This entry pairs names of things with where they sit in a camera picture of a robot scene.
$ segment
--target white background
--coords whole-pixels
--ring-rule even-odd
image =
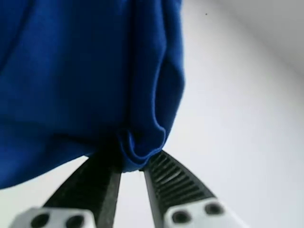
[[[236,8],[226,9],[184,1],[186,89],[165,150],[251,227],[302,228],[303,59],[288,63],[292,52],[268,45],[258,27],[228,13]],[[1,190],[0,227],[40,206],[84,160]],[[139,172],[123,175],[115,227],[153,227]]]

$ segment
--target blue fabric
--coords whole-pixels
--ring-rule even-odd
[[[115,137],[164,146],[183,88],[181,0],[0,0],[0,188]]]

